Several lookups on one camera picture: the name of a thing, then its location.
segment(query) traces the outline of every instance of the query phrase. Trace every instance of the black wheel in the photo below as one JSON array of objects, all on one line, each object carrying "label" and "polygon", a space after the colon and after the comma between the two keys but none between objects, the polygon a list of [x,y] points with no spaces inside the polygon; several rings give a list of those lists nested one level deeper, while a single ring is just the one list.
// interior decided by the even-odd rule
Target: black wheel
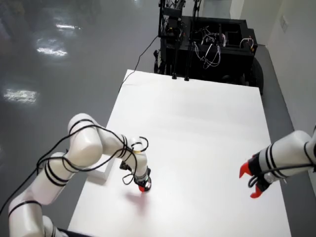
[{"label": "black wheel", "polygon": [[260,94],[263,94],[263,72],[256,58],[253,58],[252,67],[250,72],[246,75],[246,80],[249,82],[249,86],[258,87]]}]

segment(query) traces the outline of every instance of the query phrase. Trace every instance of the gray floor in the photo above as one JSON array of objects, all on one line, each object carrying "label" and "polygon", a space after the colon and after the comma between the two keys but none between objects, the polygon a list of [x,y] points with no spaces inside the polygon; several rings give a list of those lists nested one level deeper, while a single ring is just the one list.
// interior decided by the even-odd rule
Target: gray floor
[{"label": "gray floor", "polygon": [[[134,68],[157,32],[155,0],[0,1],[0,203],[66,134],[73,115],[86,112],[107,124],[126,70]],[[142,57],[139,70],[153,71],[157,48],[158,40]],[[257,58],[265,74],[263,104],[275,141],[293,127],[268,51],[260,47]],[[85,178],[76,175],[54,204],[43,208],[58,227],[67,228]],[[282,191],[292,236],[313,236],[316,202],[307,174],[289,179]],[[4,213],[1,236],[8,236],[7,226]]]}]

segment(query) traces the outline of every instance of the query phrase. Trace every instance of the black metal rod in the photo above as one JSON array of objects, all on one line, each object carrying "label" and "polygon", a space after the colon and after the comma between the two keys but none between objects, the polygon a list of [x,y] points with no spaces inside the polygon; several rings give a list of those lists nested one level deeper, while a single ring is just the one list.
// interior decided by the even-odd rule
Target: black metal rod
[{"label": "black metal rod", "polygon": [[190,38],[189,38],[189,45],[188,45],[188,57],[187,57],[187,63],[186,63],[186,74],[184,77],[184,80],[189,80],[189,71],[190,71],[190,64],[192,60],[192,42],[193,42],[193,33],[194,33],[194,23],[196,20],[196,12],[198,10],[198,0],[194,1],[194,7],[193,7],[193,16],[192,16],[192,27],[190,28]]}]

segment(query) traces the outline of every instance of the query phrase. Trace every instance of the black band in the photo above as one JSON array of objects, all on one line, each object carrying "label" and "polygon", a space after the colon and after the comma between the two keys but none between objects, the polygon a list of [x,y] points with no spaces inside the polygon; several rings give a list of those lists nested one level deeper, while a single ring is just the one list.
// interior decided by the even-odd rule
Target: black band
[{"label": "black band", "polygon": [[94,124],[93,121],[91,121],[91,120],[89,120],[89,119],[87,119],[87,118],[81,119],[81,120],[75,122],[75,123],[71,126],[71,128],[69,129],[69,134],[71,134],[71,130],[72,130],[78,123],[81,123],[81,122],[91,122],[92,124]]},{"label": "black band", "polygon": [[24,201],[24,202],[21,202],[20,204],[17,204],[10,212],[9,212],[9,217],[10,215],[12,214],[13,211],[15,211],[17,208],[19,208],[20,206],[23,206],[25,204],[37,204],[41,207],[41,204],[38,202],[38,201],[35,201],[35,200],[30,200],[30,201]]},{"label": "black band", "polygon": [[123,146],[123,155],[122,155],[122,157],[124,157],[125,156],[125,154],[126,154],[126,151],[127,151],[127,138],[124,136],[124,135],[122,135],[122,137],[123,137],[123,141],[124,141],[124,146]]},{"label": "black band", "polygon": [[50,182],[52,182],[52,184],[54,184],[54,185],[56,185],[56,186],[58,186],[58,187],[63,187],[63,186],[65,186],[66,184],[59,184],[59,183],[56,183],[50,176],[49,176],[49,173],[48,173],[48,171],[47,171],[47,165],[45,165],[45,168],[44,168],[44,170],[45,170],[45,174],[46,174],[46,176],[47,176],[47,178],[50,180]]},{"label": "black band", "polygon": [[[268,149],[269,149],[270,147],[271,147],[271,146],[268,146],[268,147],[267,147],[267,150],[266,150],[266,163],[267,163],[269,169],[271,169],[271,165],[270,165],[269,159],[268,159]],[[281,177],[279,177],[278,175],[276,175],[273,171],[271,171],[271,173],[272,173],[276,178],[281,178]]]},{"label": "black band", "polygon": [[133,147],[133,146],[135,146],[135,145],[137,145],[137,144],[143,144],[143,143],[141,143],[141,142],[135,142],[135,143],[133,143],[132,145],[131,145],[131,147]]},{"label": "black band", "polygon": [[78,172],[78,171],[72,171],[72,170],[68,169],[68,168],[65,166],[65,160],[62,159],[62,161],[63,161],[64,168],[65,168],[67,171],[69,171],[69,172],[71,172],[71,173],[73,173],[73,174],[75,174],[75,173]]},{"label": "black band", "polygon": [[[272,155],[272,147],[273,147],[274,143],[271,144],[270,146],[270,159],[271,159],[271,163],[273,165],[273,168],[276,168],[276,164],[275,164],[275,161],[273,159],[273,155]],[[283,178],[287,178],[288,176],[286,176],[285,174],[282,174],[280,170],[277,170],[276,171],[278,173],[279,176],[283,177]]]},{"label": "black band", "polygon": [[306,155],[307,158],[310,160],[310,163],[315,166],[314,162],[312,161],[312,159],[310,158],[310,156],[308,155],[308,153],[307,153],[307,151],[306,151],[306,145],[307,145],[307,143],[304,144],[304,152],[305,152],[305,155]]},{"label": "black band", "polygon": [[54,224],[52,223],[52,225],[53,225],[53,232],[51,233],[51,237],[55,237],[55,226],[54,226]]},{"label": "black band", "polygon": [[59,178],[54,172],[53,170],[51,169],[50,167],[50,164],[49,164],[49,161],[47,162],[47,167],[48,167],[48,170],[49,172],[51,173],[51,175],[57,179],[58,181],[62,182],[62,183],[68,183],[69,179],[62,179],[62,178]]}]

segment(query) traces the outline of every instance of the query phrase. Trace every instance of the power cord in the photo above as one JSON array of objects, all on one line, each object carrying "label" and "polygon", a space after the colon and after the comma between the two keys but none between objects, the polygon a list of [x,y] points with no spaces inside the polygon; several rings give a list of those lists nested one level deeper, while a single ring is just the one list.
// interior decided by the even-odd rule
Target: power cord
[{"label": "power cord", "polygon": [[[77,167],[76,165],[74,165],[70,160],[68,160],[66,157],[48,157],[48,158],[45,158],[45,156],[49,155],[61,142],[63,142],[64,140],[72,137],[73,135],[75,135],[76,133],[86,129],[86,128],[89,128],[89,127],[96,127],[96,128],[99,128],[101,130],[104,130],[106,132],[109,132],[111,134],[113,134],[122,144],[123,144],[123,148],[120,148],[118,150],[116,150],[106,161],[102,162],[101,164],[97,165],[96,167],[93,167],[93,168],[84,168],[84,169],[81,169],[79,167]],[[122,152],[130,152],[129,156],[127,157],[127,159],[125,159],[124,161],[127,161],[129,159],[129,157],[131,155],[133,155],[134,159],[135,159],[135,170],[134,172],[131,172],[130,174],[128,175],[125,175],[122,180],[123,180],[123,183],[125,185],[129,185],[133,179],[135,178],[135,173],[136,173],[136,170],[137,170],[137,158],[135,156],[135,153],[140,153],[140,152],[144,152],[148,146],[149,146],[149,141],[147,138],[145,137],[140,137],[141,139],[145,140],[146,141],[146,147],[143,148],[142,150],[140,151],[134,151],[133,148],[129,148],[128,147],[128,144],[127,144],[127,140],[126,139],[123,139],[121,140],[121,138],[119,138],[117,136],[117,134],[115,134],[114,132],[102,127],[102,126],[99,126],[99,125],[96,125],[96,124],[91,124],[91,125],[86,125],[86,126],[83,126],[81,128],[79,128],[78,130],[76,130],[75,132],[63,137],[62,139],[60,139],[48,152],[46,152],[43,156],[41,156],[36,164],[36,168],[31,172],[31,174],[19,185],[19,187],[7,198],[7,200],[4,202],[4,204],[2,205],[1,209],[0,209],[0,216],[5,208],[5,206],[8,204],[8,202],[14,197],[14,195],[26,184],[26,182],[35,174],[37,173],[37,175],[39,174],[39,169],[40,169],[40,165],[43,164],[44,162],[46,161],[49,161],[49,160],[53,160],[53,159],[61,159],[63,161],[63,165],[65,167],[65,164],[64,162],[66,162],[72,169],[76,170],[76,171],[81,171],[81,172],[89,172],[89,171],[93,171],[93,170],[96,170],[98,168],[100,168],[101,166],[105,165],[106,163],[108,163],[111,159],[113,159],[116,154],[118,152],[121,152],[121,154],[125,154],[125,153],[122,153]],[[124,181],[124,179],[128,176],[132,175],[133,177],[131,178],[131,180],[126,183]]]},{"label": "power cord", "polygon": [[119,94],[119,92],[120,92],[120,89],[122,88],[122,85],[124,84],[124,82],[126,82],[127,78],[128,78],[130,75],[132,75],[132,74],[136,71],[141,56],[143,56],[143,54],[147,51],[147,49],[148,49],[150,46],[152,46],[153,42],[154,42],[157,38],[158,38],[158,36],[156,36],[156,37],[153,39],[153,41],[148,45],[148,47],[145,49],[145,51],[144,51],[141,55],[139,55],[138,61],[137,61],[137,64],[136,64],[136,67],[135,67],[134,71],[131,72],[130,74],[128,74],[128,76],[123,80],[123,82],[121,83],[121,85],[120,85],[120,87],[119,87],[118,94]]}]

